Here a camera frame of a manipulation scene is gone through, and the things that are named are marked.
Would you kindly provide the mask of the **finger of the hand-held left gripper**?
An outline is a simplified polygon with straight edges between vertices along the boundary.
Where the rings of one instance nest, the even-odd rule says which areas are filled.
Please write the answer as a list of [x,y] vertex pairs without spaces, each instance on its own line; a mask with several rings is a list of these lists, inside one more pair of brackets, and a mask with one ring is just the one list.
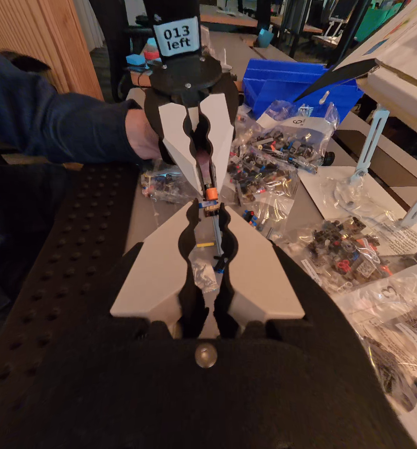
[[199,105],[200,119],[208,124],[206,137],[199,146],[199,168],[201,172],[201,194],[206,184],[220,192],[233,140],[234,126],[230,122],[225,94],[210,94]]
[[163,143],[172,160],[189,183],[204,196],[203,177],[196,160],[196,147],[191,137],[192,123],[184,105],[167,103],[159,107]]

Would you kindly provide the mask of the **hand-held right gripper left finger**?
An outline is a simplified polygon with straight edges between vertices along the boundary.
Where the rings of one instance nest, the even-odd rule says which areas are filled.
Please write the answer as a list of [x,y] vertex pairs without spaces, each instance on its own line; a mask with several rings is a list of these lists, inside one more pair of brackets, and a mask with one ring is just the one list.
[[209,308],[195,284],[190,253],[196,246],[199,201],[193,199],[135,245],[137,256],[111,306],[113,317],[163,322],[181,337],[200,336]]

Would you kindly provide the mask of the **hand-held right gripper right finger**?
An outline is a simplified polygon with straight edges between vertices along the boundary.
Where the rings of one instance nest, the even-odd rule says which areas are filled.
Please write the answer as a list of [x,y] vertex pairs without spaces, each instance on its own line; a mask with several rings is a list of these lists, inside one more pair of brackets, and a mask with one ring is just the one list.
[[223,203],[219,209],[224,271],[213,316],[223,339],[251,322],[299,320],[305,312],[270,240]]

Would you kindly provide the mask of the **grey lego axle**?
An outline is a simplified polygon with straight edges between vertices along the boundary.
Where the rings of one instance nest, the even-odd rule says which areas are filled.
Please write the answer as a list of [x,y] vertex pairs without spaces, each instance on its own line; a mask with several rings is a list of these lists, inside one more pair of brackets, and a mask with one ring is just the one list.
[[215,244],[217,248],[217,255],[222,256],[223,250],[222,250],[222,233],[219,227],[219,216],[214,215],[212,216],[212,224],[213,224],[213,231],[215,235]]

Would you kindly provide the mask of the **person's left forearm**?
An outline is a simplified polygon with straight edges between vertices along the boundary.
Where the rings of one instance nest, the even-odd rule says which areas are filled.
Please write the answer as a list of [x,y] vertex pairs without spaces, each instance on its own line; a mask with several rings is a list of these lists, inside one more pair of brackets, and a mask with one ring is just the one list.
[[141,164],[125,128],[134,106],[131,100],[109,104],[60,94],[45,77],[16,68],[0,54],[0,139],[25,155],[53,163]]

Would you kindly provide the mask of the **full clear lego parts bag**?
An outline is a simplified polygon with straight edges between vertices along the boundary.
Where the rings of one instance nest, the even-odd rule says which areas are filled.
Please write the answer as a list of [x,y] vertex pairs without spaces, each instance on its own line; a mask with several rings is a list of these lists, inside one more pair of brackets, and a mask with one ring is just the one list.
[[328,107],[297,107],[274,101],[257,119],[259,149],[270,156],[315,174],[340,123],[333,103]]

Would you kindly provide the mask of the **large clear lego parts bag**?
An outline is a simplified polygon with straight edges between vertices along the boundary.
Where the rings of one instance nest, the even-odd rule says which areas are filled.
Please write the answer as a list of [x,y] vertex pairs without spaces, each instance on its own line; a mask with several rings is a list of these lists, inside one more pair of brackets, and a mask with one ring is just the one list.
[[398,414],[417,405],[417,275],[399,273],[332,295]]

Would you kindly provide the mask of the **person's left hand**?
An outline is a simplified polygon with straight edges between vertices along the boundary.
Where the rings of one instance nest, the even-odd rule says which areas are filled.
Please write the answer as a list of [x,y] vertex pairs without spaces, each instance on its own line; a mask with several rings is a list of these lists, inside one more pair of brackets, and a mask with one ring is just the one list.
[[133,151],[142,160],[161,159],[159,137],[143,109],[129,109],[125,119],[126,136]]

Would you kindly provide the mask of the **small bag red blue parts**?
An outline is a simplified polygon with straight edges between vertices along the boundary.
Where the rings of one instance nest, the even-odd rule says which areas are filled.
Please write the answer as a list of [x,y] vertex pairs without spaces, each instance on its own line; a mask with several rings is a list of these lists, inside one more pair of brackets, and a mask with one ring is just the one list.
[[200,198],[199,193],[178,166],[158,159],[149,162],[144,168],[141,175],[141,188],[145,197],[154,201],[183,205],[195,198]]

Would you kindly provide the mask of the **small clear packet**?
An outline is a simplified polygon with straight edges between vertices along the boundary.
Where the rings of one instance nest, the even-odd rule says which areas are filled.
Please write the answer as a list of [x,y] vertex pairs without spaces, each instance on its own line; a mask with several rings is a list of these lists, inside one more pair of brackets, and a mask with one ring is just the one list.
[[208,261],[196,258],[191,263],[195,285],[203,294],[208,294],[219,289],[215,271]]

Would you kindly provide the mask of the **black office chair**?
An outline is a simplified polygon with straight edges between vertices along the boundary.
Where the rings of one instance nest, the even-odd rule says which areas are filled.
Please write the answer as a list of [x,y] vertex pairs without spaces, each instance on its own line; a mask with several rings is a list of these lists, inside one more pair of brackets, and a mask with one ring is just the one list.
[[134,13],[133,25],[128,21],[126,1],[91,0],[89,3],[105,38],[112,98],[121,102],[133,86],[126,57],[133,52],[141,52],[148,38],[153,36],[144,2],[139,1],[143,11]]

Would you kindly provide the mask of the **clear bag black orange parts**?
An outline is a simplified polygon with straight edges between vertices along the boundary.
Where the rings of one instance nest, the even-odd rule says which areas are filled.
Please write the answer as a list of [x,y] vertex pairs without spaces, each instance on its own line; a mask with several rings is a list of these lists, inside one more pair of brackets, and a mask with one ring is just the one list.
[[279,246],[326,292],[343,293],[417,265],[417,230],[389,213],[290,231]]

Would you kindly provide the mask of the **blue plastic bin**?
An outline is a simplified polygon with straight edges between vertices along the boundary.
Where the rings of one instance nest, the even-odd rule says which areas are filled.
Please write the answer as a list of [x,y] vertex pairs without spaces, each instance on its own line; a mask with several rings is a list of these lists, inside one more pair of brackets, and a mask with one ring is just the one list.
[[250,59],[243,76],[245,104],[252,109],[254,117],[258,119],[277,100],[293,103],[297,107],[305,105],[322,108],[333,103],[340,121],[343,121],[364,95],[355,80],[335,88],[323,105],[319,105],[318,102],[332,85],[295,101],[326,72],[327,69],[322,64]]

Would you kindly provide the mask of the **black perforated panel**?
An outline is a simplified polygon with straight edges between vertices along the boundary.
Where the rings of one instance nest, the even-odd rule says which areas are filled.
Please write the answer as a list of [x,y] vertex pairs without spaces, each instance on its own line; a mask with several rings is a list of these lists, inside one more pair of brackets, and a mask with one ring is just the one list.
[[23,414],[49,349],[124,253],[138,177],[136,166],[121,163],[77,173],[0,332],[0,437]]

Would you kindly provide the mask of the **clear bag over white base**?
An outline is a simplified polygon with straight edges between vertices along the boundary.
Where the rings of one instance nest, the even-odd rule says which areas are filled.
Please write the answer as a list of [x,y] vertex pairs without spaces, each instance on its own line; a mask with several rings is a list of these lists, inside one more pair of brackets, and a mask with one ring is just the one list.
[[337,206],[333,190],[338,180],[351,177],[345,175],[328,175],[320,185],[320,211],[326,219],[339,219],[356,216],[371,223],[385,219],[399,221],[406,215],[404,208],[369,174],[363,177],[367,191],[365,205],[355,210],[347,210]]

